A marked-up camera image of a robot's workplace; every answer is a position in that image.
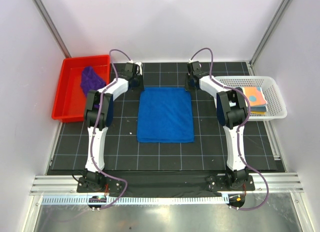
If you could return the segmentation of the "purple towel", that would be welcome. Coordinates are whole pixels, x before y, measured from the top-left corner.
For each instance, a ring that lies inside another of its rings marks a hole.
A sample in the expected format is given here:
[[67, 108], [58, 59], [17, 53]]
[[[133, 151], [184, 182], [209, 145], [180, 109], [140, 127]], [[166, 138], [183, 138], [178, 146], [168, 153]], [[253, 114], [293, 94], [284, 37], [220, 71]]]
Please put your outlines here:
[[87, 97], [90, 90], [99, 90], [106, 86], [106, 82], [94, 71], [93, 67], [87, 66], [81, 73], [80, 87]]

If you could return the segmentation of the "pastel striped towel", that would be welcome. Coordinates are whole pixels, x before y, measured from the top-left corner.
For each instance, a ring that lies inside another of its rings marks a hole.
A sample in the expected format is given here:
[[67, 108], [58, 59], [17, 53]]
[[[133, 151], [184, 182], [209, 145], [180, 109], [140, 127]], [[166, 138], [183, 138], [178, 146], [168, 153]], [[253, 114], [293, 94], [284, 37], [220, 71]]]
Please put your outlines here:
[[251, 107], [266, 106], [267, 100], [261, 87], [242, 87], [244, 95], [248, 98]]

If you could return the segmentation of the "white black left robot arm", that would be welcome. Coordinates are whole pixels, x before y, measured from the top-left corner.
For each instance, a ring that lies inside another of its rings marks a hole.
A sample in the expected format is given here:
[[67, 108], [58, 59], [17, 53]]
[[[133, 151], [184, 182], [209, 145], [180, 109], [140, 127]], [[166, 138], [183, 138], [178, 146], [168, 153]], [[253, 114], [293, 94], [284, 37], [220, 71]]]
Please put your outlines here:
[[114, 100], [129, 89], [144, 90], [143, 64], [128, 61], [124, 70], [105, 87], [88, 92], [84, 110], [84, 122], [88, 131], [88, 156], [79, 185], [101, 192], [106, 185], [104, 150], [105, 139], [114, 117]]

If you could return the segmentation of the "yellow tiger hello towel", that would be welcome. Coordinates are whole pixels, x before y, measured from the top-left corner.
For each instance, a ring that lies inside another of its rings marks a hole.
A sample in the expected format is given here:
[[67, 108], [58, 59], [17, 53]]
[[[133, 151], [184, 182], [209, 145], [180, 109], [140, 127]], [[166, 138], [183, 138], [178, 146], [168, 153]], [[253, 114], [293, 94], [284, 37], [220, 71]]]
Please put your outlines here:
[[268, 108], [267, 106], [254, 106], [250, 108], [250, 111], [254, 115], [266, 115]]

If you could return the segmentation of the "blue towel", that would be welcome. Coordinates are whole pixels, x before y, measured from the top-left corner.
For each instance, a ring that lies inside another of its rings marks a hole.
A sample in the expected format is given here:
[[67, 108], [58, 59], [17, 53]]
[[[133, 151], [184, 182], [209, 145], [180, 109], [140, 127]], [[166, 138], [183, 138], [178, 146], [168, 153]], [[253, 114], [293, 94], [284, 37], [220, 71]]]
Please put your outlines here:
[[140, 94], [137, 117], [140, 143], [195, 141], [192, 98], [183, 88], [147, 87]]

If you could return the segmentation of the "red plastic bin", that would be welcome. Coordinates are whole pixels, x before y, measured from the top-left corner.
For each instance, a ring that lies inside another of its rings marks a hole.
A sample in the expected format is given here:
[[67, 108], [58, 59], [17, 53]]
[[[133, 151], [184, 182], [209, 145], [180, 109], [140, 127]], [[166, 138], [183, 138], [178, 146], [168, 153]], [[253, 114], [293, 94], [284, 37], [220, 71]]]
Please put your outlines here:
[[62, 62], [51, 117], [63, 123], [84, 120], [86, 97], [81, 88], [82, 72], [91, 66], [106, 83], [110, 82], [108, 55], [66, 58]]

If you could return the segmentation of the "white plastic mesh basket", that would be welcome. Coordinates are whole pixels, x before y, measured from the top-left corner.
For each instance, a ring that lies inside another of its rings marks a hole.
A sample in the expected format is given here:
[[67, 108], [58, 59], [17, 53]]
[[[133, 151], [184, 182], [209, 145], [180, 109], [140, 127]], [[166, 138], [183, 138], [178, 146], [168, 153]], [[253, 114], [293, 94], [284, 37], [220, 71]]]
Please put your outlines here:
[[287, 109], [276, 81], [267, 76], [218, 76], [226, 86], [240, 88], [251, 107], [251, 121], [269, 121], [287, 116]]

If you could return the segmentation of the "aluminium front rail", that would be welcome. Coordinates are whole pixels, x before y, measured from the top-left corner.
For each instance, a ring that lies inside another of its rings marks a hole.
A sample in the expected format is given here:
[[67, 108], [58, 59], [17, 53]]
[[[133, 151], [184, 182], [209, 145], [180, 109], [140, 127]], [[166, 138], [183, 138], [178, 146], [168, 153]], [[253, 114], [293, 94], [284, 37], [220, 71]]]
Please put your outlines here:
[[296, 173], [250, 174], [249, 180], [227, 188], [223, 174], [126, 174], [128, 184], [107, 179], [101, 189], [78, 183], [78, 176], [37, 176], [30, 195], [43, 205], [183, 205], [227, 204], [251, 194], [302, 193]]

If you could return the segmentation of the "aluminium corner post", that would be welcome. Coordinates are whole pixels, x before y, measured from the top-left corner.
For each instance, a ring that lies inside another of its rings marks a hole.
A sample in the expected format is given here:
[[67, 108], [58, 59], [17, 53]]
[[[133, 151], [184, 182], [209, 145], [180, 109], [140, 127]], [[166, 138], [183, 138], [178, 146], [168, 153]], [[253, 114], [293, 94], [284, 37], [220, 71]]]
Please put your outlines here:
[[286, 10], [288, 9], [289, 5], [291, 4], [292, 0], [281, 0], [274, 16], [272, 17], [265, 33], [263, 34], [249, 64], [251, 67], [257, 62], [258, 58], [260, 57], [262, 51], [264, 50], [266, 44], [268, 43], [269, 39], [271, 38], [272, 34], [275, 32], [280, 20], [282, 19], [283, 15], [285, 14]]
[[38, 12], [40, 13], [43, 21], [45, 22], [46, 26], [48, 27], [51, 35], [53, 36], [54, 40], [56, 41], [58, 47], [60, 48], [61, 52], [63, 53], [65, 58], [71, 58], [71, 54], [67, 49], [66, 44], [64, 43], [60, 33], [57, 30], [50, 14], [48, 13], [44, 3], [42, 0], [32, 0], [34, 5], [36, 6]]

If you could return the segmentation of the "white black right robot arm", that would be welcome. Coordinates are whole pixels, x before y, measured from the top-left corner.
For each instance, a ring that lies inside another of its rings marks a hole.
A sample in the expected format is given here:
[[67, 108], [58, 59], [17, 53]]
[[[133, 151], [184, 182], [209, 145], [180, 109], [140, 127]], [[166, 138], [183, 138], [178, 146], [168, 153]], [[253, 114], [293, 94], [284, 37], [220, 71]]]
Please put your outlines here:
[[202, 90], [215, 101], [216, 116], [223, 126], [227, 144], [225, 184], [230, 190], [239, 190], [249, 179], [248, 165], [244, 157], [244, 125], [248, 121], [248, 109], [240, 88], [231, 88], [202, 71], [198, 61], [187, 63], [185, 78], [187, 90]]

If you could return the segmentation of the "left aluminium corner post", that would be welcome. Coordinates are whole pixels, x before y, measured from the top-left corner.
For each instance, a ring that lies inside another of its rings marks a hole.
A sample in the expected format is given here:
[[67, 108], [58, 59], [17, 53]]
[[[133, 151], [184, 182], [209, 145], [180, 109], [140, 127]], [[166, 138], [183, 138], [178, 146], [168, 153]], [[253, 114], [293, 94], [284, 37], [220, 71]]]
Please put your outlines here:
[[44, 3], [42, 0], [32, 0], [34, 5], [36, 6], [38, 12], [40, 13], [43, 21], [45, 22], [46, 26], [48, 27], [51, 35], [53, 36], [54, 40], [56, 41], [58, 47], [60, 48], [61, 52], [63, 53], [65, 58], [71, 58], [71, 54], [67, 49], [66, 44], [64, 43], [60, 33], [57, 30], [50, 14], [48, 13]]

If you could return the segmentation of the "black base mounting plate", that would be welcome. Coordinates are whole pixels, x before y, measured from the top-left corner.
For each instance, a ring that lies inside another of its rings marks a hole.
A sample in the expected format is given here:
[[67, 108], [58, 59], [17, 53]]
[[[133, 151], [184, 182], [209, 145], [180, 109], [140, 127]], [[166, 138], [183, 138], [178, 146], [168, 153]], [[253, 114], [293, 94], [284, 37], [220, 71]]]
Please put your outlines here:
[[79, 185], [80, 176], [77, 181], [78, 193], [120, 193], [125, 191], [131, 194], [152, 193], [162, 196], [170, 193], [183, 193], [188, 189], [195, 192], [213, 192], [220, 191], [254, 191], [255, 184], [253, 177], [248, 175], [248, 180], [239, 190], [230, 190], [225, 184], [226, 173], [217, 173], [214, 171], [142, 171], [142, 172], [114, 172], [106, 176], [106, 187], [100, 191], [85, 188]]

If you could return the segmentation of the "right aluminium corner post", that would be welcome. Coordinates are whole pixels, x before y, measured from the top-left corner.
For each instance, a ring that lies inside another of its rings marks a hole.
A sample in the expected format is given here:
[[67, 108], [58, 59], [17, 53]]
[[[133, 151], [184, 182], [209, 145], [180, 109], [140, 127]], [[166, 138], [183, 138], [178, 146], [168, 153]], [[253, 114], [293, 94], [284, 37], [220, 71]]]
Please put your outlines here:
[[271, 38], [272, 34], [275, 32], [280, 20], [282, 19], [283, 15], [285, 14], [286, 10], [288, 9], [289, 5], [291, 4], [292, 0], [281, 0], [274, 16], [272, 17], [265, 33], [263, 34], [249, 64], [251, 67], [257, 62], [258, 58], [260, 57], [262, 51], [264, 50], [266, 44], [268, 43], [269, 39]]

